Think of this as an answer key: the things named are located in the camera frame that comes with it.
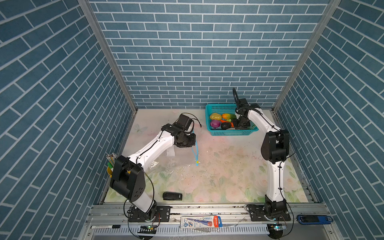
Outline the teal plastic basket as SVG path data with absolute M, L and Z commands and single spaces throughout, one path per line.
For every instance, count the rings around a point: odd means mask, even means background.
M 257 126 L 248 121 L 240 126 L 240 117 L 235 113 L 235 104 L 206 105 L 206 124 L 212 136 L 248 136 L 257 132 Z

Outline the yellow toy potato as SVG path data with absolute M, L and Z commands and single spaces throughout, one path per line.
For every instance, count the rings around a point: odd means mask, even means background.
M 212 113 L 210 115 L 210 120 L 222 120 L 222 115 L 221 114 L 218 114 L 218 113 Z

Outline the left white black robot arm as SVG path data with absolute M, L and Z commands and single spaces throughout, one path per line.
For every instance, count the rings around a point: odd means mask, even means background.
M 128 200 L 145 220 L 153 220 L 157 214 L 154 196 L 145 193 L 147 169 L 167 149 L 191 148 L 196 144 L 194 127 L 177 123 L 162 126 L 161 131 L 147 145 L 128 157 L 119 156 L 115 160 L 110 187 Z

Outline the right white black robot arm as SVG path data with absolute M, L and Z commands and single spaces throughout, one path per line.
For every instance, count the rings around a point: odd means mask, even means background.
M 283 180 L 285 161 L 289 157 L 290 133 L 266 117 L 258 104 L 249 104 L 245 99 L 241 99 L 236 105 L 239 126 L 252 122 L 265 134 L 261 146 L 261 155 L 267 161 L 268 176 L 264 215 L 267 219 L 274 220 L 289 213 Z

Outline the purple toy onion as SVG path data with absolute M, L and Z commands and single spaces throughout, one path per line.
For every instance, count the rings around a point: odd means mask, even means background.
M 210 126 L 213 128 L 213 129 L 217 129 L 221 126 L 221 121 L 220 120 L 211 120 L 210 121 Z

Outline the clear zip top bag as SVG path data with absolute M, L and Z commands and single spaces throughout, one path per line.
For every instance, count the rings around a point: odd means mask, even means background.
M 195 140 L 192 147 L 178 148 L 175 145 L 162 153 L 148 168 L 150 178 L 168 181 L 174 176 L 183 176 L 185 170 L 199 165 L 199 147 Z

